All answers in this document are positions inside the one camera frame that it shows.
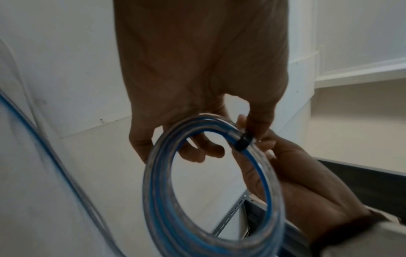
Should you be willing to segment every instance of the coiled hose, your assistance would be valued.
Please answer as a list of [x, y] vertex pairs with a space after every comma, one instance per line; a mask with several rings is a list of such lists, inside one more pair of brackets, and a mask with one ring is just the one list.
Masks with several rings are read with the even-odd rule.
[[155, 245], [164, 257], [275, 256], [283, 238], [284, 204], [277, 177], [263, 152], [254, 144], [249, 144], [242, 154], [258, 171], [268, 203], [258, 232], [241, 241], [217, 238], [194, 224], [181, 209], [172, 188], [172, 161], [188, 137], [205, 131], [221, 134], [233, 145], [243, 136], [232, 122], [220, 116], [199, 115], [165, 131], [148, 158], [143, 181], [143, 206]]

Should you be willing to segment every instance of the black tape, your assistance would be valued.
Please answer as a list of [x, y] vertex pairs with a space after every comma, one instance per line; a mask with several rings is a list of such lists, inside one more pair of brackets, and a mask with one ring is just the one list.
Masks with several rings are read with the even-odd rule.
[[234, 149], [238, 152], [244, 151], [252, 142], [254, 135], [246, 131], [241, 138], [234, 144]]

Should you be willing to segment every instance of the black band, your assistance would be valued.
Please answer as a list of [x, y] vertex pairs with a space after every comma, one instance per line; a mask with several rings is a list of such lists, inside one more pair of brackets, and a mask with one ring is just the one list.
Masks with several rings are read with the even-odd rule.
[[371, 212], [371, 215], [369, 216], [361, 217], [349, 223], [335, 227], [311, 243], [310, 250], [312, 256], [320, 257], [321, 251], [326, 247], [338, 245], [369, 230], [376, 223], [387, 220], [388, 219], [382, 214]]
[[234, 144], [234, 149], [238, 152], [244, 151], [250, 145], [254, 135], [246, 131], [241, 138]]

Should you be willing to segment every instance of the hand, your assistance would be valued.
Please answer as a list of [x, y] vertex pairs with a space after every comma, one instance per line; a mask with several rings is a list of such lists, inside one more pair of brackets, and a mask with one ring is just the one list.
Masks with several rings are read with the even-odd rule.
[[[240, 115], [238, 126], [245, 127]], [[338, 225], [370, 215], [351, 190], [335, 174], [300, 146], [268, 130], [258, 142], [278, 176], [287, 219], [310, 241]], [[273, 147], [272, 155], [267, 150]], [[261, 179], [251, 163], [233, 151], [248, 190], [265, 201]]]
[[[130, 141], [145, 162], [154, 129], [199, 113], [228, 117], [224, 94], [250, 103], [247, 130], [260, 139], [288, 83], [288, 0], [115, 0], [115, 28], [132, 106]], [[204, 134], [182, 158], [224, 149]]]

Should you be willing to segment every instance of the transparent hose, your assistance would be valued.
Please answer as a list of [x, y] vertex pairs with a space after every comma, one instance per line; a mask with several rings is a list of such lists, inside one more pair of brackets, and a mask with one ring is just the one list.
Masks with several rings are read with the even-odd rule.
[[221, 134], [233, 145], [243, 135], [225, 118], [202, 114], [165, 131], [149, 156], [143, 181], [143, 206], [155, 245], [164, 257], [275, 256], [283, 239], [285, 209], [277, 177], [263, 152], [254, 144], [242, 153], [258, 171], [268, 203], [258, 232], [241, 241], [217, 238], [194, 224], [181, 209], [172, 188], [172, 161], [188, 137], [205, 131]]

